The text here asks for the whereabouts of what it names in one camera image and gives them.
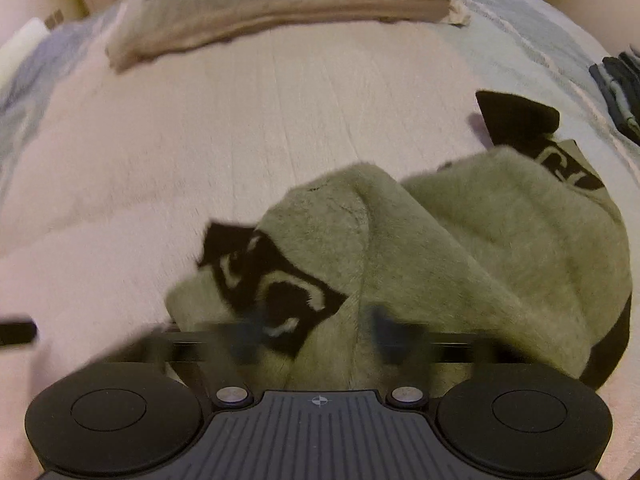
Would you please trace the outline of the dark folded garment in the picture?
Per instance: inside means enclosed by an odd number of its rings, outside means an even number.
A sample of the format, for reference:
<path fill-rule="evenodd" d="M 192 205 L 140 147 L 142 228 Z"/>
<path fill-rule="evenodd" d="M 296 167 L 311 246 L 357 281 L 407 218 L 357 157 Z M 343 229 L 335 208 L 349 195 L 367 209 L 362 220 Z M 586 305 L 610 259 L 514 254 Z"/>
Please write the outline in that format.
<path fill-rule="evenodd" d="M 639 70 L 639 49 L 634 46 L 589 67 L 616 129 L 636 145 L 640 133 Z"/>

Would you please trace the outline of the olive and black sweater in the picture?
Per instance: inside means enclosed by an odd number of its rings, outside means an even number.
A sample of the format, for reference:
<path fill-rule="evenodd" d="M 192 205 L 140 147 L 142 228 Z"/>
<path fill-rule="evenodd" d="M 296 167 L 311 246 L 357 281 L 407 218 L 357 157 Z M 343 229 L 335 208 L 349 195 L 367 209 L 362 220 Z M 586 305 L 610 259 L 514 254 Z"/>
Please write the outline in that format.
<path fill-rule="evenodd" d="M 180 330 L 250 321 L 252 386 L 389 385 L 371 309 L 439 333 L 486 333 L 591 388 L 630 336 L 630 249 L 620 210 L 559 112 L 476 95 L 491 148 L 396 180 L 357 164 L 293 188 L 254 226 L 211 223 L 198 270 L 170 292 Z"/>

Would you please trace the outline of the striped pastel bedspread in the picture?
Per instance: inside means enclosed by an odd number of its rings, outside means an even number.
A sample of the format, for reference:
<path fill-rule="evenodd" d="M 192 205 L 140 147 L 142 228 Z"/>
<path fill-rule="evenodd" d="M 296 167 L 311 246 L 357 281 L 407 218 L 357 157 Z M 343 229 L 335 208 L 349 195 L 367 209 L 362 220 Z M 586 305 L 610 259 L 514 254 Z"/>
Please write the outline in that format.
<path fill-rule="evenodd" d="M 118 4 L 56 30 L 1 96 L 1 314 L 33 344 L 1 353 L 1 474 L 40 467 L 32 397 L 166 321 L 210 219 L 252 222 L 355 162 L 396 179 L 484 151 L 475 92 L 557 108 L 639 244 L 639 151 L 589 75 L 604 49 L 542 0 L 461 0 L 468 26 L 286 26 L 123 73 Z"/>

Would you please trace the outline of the white pillow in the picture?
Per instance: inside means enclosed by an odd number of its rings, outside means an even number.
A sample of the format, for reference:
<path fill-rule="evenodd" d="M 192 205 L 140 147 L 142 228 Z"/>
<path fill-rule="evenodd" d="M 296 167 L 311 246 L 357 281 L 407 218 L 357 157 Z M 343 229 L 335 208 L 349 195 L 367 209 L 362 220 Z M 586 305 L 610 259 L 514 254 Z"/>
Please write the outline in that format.
<path fill-rule="evenodd" d="M 20 28 L 0 49 L 0 87 L 4 87 L 20 65 L 36 50 L 50 30 L 40 18 L 32 18 Z"/>

